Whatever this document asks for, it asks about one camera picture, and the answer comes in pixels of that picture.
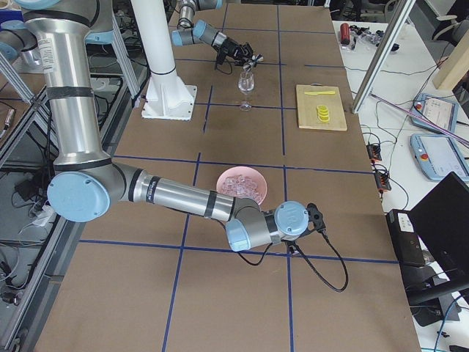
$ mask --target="computer monitor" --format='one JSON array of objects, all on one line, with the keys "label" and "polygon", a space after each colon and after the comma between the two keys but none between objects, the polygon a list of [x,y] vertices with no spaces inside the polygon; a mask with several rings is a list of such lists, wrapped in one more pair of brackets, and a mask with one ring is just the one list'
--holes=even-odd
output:
[{"label": "computer monitor", "polygon": [[469,187],[451,172],[409,212],[409,218],[449,278],[438,284],[432,277],[432,282],[419,290],[408,290],[410,305],[422,305],[444,295],[451,302],[449,295],[457,291],[467,295],[469,303]]}]

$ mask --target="bowl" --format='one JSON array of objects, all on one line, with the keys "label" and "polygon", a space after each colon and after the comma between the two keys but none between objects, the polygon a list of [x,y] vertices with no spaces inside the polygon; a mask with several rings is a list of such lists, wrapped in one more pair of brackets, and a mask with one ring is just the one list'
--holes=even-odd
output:
[{"label": "bowl", "polygon": [[228,177],[236,176],[249,177],[251,180],[257,183],[256,192],[260,195],[260,199],[257,200],[257,203],[261,205],[265,199],[265,196],[267,196],[267,182],[265,182],[265,178],[261,175],[260,172],[255,169],[252,169],[251,167],[236,166],[232,167],[231,169],[227,169],[223,174],[220,175],[217,180],[217,192],[221,194],[226,194],[222,189],[225,180]]}]

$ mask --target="wooden cutting board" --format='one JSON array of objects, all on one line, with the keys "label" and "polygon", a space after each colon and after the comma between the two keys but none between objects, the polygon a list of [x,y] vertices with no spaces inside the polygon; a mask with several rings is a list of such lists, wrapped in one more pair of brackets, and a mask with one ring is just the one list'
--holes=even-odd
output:
[{"label": "wooden cutting board", "polygon": [[[333,90],[333,95],[306,95],[305,92],[321,92]],[[298,126],[314,130],[346,131],[344,107],[338,87],[311,86],[297,84],[296,101],[298,108]],[[329,121],[321,122],[317,117],[316,107],[326,105],[329,109]]]}]

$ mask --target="light blue cap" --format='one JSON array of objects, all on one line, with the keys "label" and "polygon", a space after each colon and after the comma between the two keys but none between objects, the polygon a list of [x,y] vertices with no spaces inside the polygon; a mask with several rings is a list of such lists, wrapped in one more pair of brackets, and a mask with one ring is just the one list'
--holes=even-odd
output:
[{"label": "light blue cap", "polygon": [[175,46],[182,46],[182,38],[181,38],[181,34],[179,33],[179,31],[173,31],[171,33],[171,39]]},{"label": "light blue cap", "polygon": [[200,37],[204,34],[206,28],[207,22],[203,20],[198,20],[193,28],[192,34],[194,35],[194,37],[198,37],[200,39]]},{"label": "light blue cap", "polygon": [[15,0],[15,2],[30,10],[44,10],[58,4],[61,0]]},{"label": "light blue cap", "polygon": [[274,219],[284,234],[299,236],[308,228],[309,215],[302,204],[289,200],[276,209]]},{"label": "light blue cap", "polygon": [[85,38],[86,44],[111,44],[114,40],[114,31],[90,33]]},{"label": "light blue cap", "polygon": [[0,53],[2,53],[8,61],[12,61],[20,55],[15,48],[3,42],[0,42]]},{"label": "light blue cap", "polygon": [[76,171],[56,175],[48,187],[47,197],[59,215],[75,222],[96,219],[111,204],[109,193],[98,180]]},{"label": "light blue cap", "polygon": [[241,221],[238,219],[228,221],[225,229],[229,246],[234,252],[251,249],[248,232]]},{"label": "light blue cap", "polygon": [[20,21],[20,20],[5,21],[2,24],[0,24],[0,27],[2,29],[9,29],[10,31],[15,31],[15,30],[19,30],[19,29],[26,29],[26,26],[24,25],[24,22]]}]

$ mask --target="glass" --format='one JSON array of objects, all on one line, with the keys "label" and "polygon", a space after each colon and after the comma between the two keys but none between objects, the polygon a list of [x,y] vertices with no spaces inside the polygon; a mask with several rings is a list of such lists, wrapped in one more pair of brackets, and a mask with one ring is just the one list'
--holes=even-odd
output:
[{"label": "glass", "polygon": [[252,105],[249,103],[249,94],[254,90],[254,74],[251,71],[243,71],[240,74],[240,80],[237,83],[237,87],[244,94],[244,100],[241,102],[240,109],[243,111],[249,111]]}]

